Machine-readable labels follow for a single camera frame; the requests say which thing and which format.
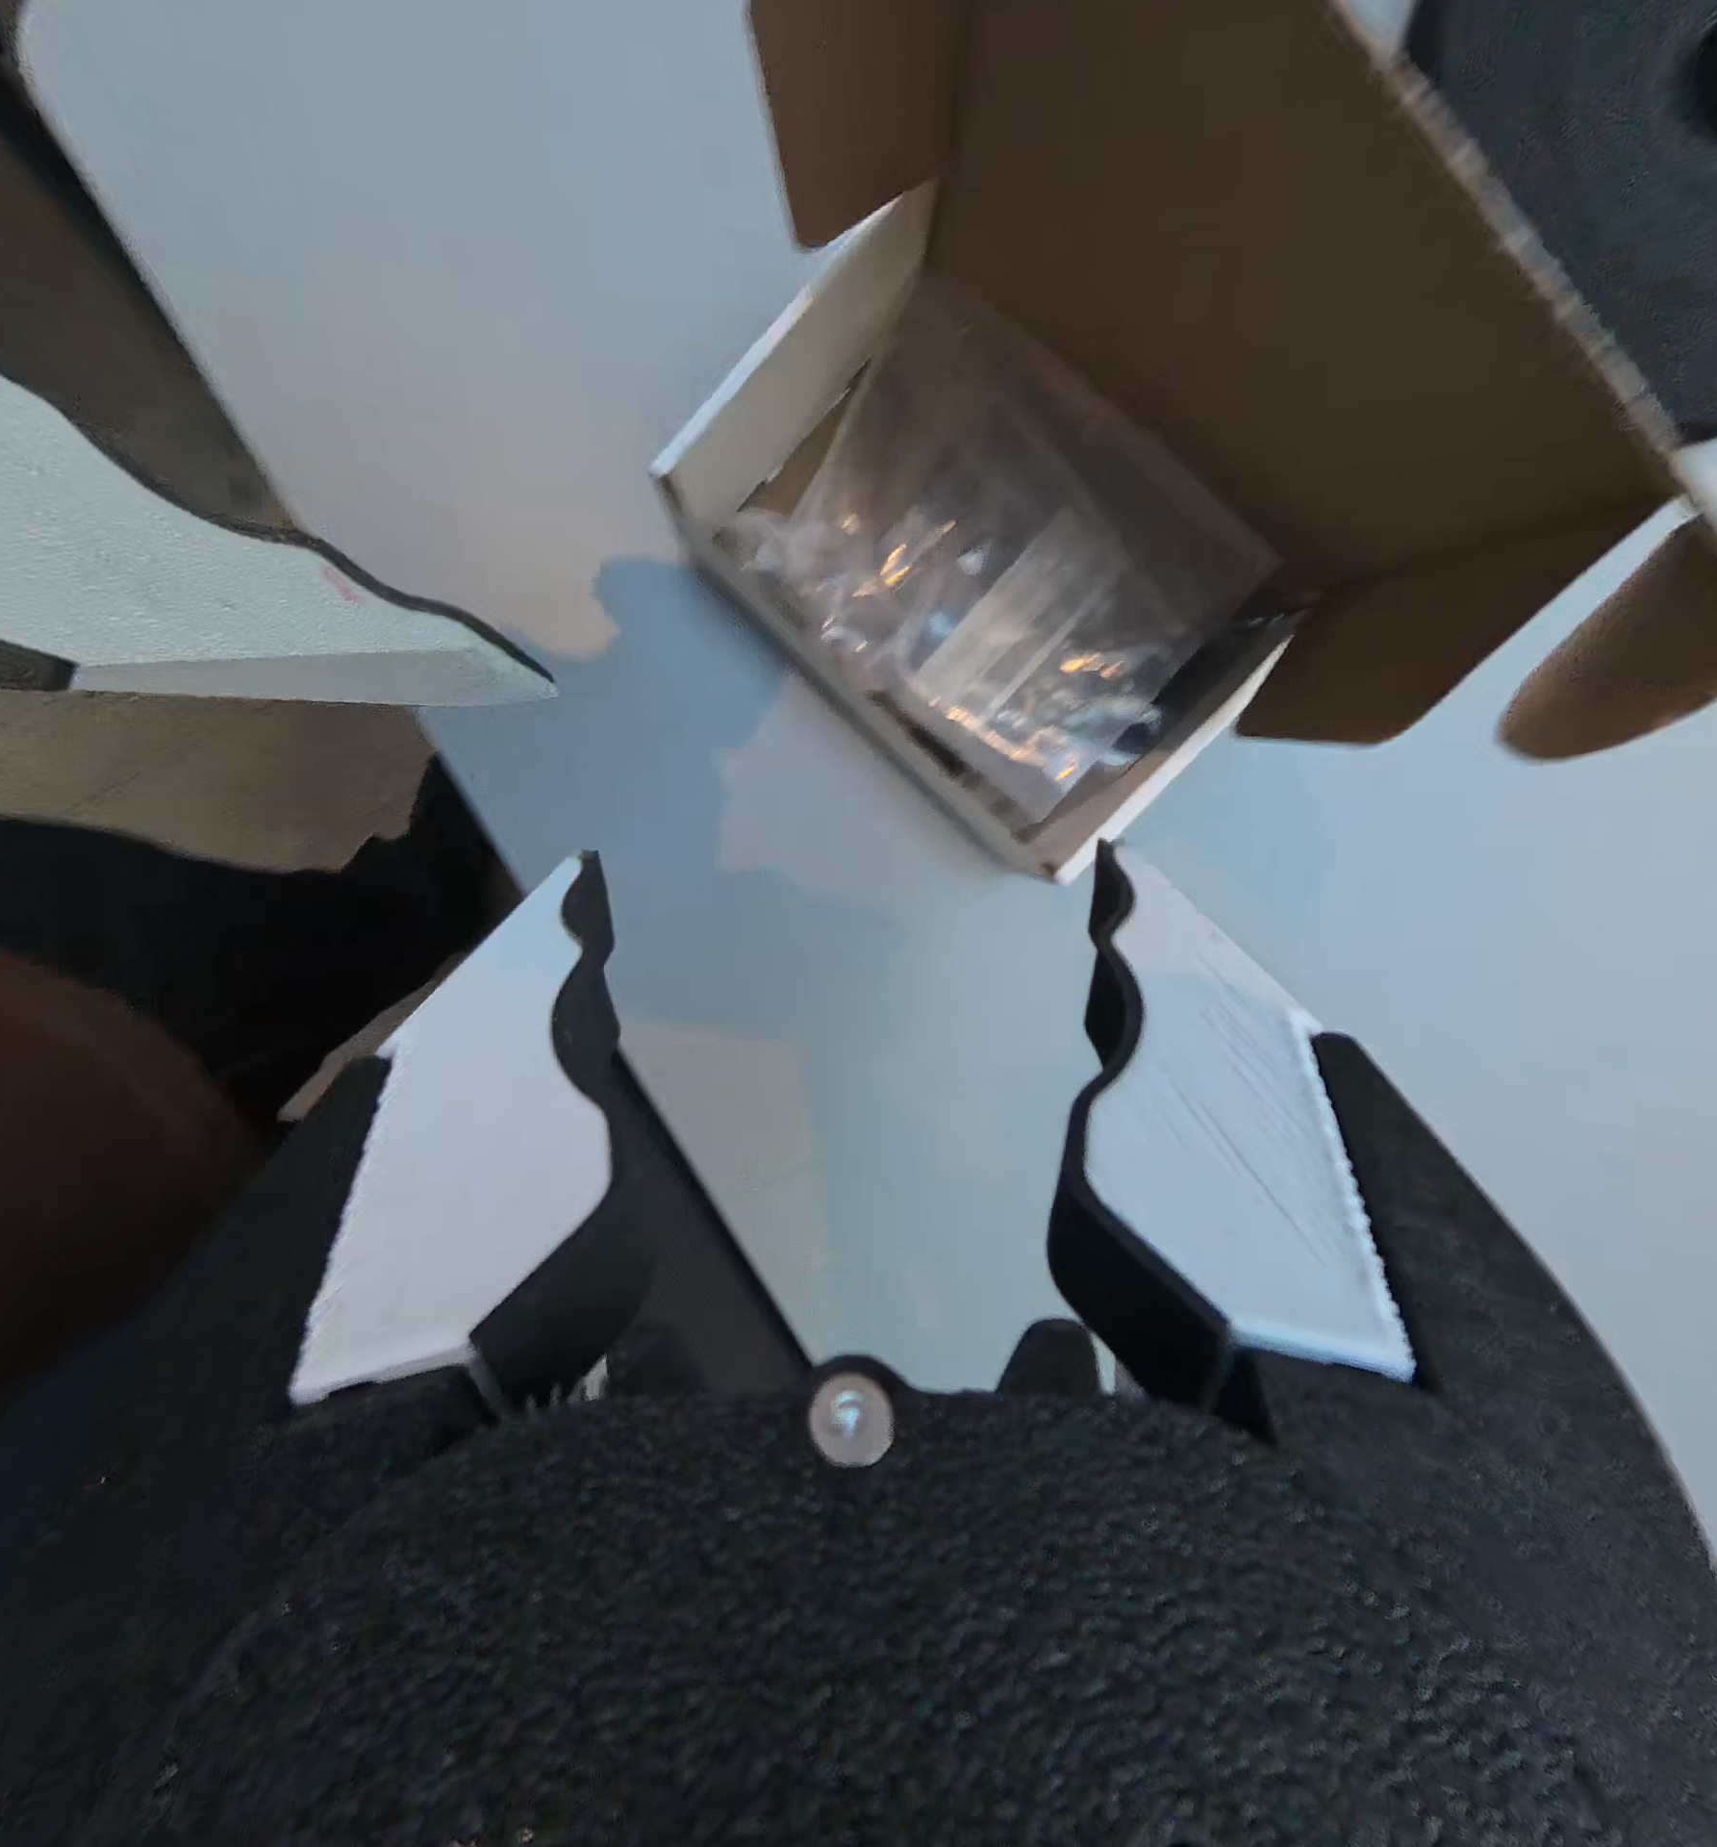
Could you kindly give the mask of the grey desk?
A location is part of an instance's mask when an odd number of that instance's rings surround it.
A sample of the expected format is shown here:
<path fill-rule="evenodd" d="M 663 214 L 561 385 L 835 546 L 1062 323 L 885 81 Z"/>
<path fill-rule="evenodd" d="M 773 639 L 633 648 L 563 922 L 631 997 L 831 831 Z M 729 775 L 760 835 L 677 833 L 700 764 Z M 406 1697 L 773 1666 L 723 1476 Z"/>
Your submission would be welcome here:
<path fill-rule="evenodd" d="M 1060 1308 L 1087 891 L 964 841 L 654 493 L 812 269 L 742 4 L 34 4 L 17 46 L 298 523 L 548 664 L 425 727 L 521 887 L 598 852 L 623 1049 L 802 1341 L 989 1383 Z M 1124 850 L 1372 1054 L 1717 1551 L 1717 706 L 1557 766 L 1495 737 L 1672 521 L 1391 745 L 1218 737 Z"/>

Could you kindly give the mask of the small white cardboard box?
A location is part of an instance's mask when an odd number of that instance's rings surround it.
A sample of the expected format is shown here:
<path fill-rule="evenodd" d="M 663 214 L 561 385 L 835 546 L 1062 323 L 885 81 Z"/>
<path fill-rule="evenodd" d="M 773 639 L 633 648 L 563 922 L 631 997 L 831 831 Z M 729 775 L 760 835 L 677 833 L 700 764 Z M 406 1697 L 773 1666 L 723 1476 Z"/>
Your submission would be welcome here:
<path fill-rule="evenodd" d="M 987 852 L 1072 881 L 1229 721 L 1378 745 L 1686 494 L 1686 443 L 1483 152 L 1345 4 L 748 4 L 819 271 L 652 466 L 692 560 Z M 723 539 L 787 510 L 919 283 L 1000 312 L 1277 556 L 1018 829 Z"/>

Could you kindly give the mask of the crinkled clear plastic bag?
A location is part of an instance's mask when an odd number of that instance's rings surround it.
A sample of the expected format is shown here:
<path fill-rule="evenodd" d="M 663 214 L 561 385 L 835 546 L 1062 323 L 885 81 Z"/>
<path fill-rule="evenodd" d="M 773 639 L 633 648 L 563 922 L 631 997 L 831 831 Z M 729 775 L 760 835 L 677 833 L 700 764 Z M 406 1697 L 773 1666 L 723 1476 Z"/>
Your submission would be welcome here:
<path fill-rule="evenodd" d="M 1150 745 L 1147 712 L 1279 564 L 1156 435 L 933 283 L 800 496 L 737 512 L 723 539 L 1018 829 Z"/>

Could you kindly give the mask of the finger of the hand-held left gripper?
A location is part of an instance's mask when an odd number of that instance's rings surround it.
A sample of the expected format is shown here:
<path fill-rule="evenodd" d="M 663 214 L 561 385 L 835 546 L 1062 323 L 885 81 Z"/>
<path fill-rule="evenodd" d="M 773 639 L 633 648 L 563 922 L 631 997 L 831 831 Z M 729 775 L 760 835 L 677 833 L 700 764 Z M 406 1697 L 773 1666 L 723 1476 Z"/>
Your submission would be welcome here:
<path fill-rule="evenodd" d="M 178 506 L 1 373 L 0 687 L 388 708 L 556 693 L 467 612 L 309 535 Z"/>

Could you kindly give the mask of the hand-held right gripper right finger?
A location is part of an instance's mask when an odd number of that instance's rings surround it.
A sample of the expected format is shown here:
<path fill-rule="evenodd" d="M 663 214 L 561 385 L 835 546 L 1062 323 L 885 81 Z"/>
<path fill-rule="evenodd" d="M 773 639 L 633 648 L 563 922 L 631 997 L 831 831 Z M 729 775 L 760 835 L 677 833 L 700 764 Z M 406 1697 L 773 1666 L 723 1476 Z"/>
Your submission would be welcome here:
<path fill-rule="evenodd" d="M 1312 1014 L 1160 872 L 1102 843 L 1048 1268 L 1149 1399 L 1256 1414 L 1262 1356 L 1410 1387 L 1414 1345 Z"/>

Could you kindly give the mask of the person's dark trousered leg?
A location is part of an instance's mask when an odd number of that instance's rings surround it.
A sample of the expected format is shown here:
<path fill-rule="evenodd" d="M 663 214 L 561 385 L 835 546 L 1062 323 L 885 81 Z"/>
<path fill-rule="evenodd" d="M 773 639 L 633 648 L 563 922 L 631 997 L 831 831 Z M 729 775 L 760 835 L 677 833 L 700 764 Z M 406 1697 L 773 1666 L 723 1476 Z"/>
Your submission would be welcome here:
<path fill-rule="evenodd" d="M 253 1124 L 477 945 L 506 873 L 434 756 L 406 831 L 338 870 L 265 872 L 0 818 L 0 952 L 150 1018 Z"/>

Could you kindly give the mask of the black hook-and-loop tape roll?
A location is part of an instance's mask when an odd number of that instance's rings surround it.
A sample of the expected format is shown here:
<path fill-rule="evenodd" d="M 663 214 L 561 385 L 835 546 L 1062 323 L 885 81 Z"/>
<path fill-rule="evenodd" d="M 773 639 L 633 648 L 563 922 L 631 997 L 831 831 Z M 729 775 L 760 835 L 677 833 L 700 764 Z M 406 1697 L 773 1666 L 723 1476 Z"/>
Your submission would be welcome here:
<path fill-rule="evenodd" d="M 1682 439 L 1717 439 L 1717 2 L 1424 2 L 1405 48 Z"/>

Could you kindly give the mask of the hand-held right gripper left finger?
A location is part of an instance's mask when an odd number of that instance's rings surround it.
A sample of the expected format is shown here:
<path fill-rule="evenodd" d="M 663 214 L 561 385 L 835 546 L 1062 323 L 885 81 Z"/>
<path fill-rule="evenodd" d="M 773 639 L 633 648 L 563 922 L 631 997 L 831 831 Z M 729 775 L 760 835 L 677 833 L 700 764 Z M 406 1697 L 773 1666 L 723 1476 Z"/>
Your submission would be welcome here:
<path fill-rule="evenodd" d="M 590 1381 L 650 1272 L 613 1224 L 611 949 L 600 858 L 573 852 L 369 1056 L 294 1408 L 425 1374 L 465 1374 L 506 1410 Z"/>

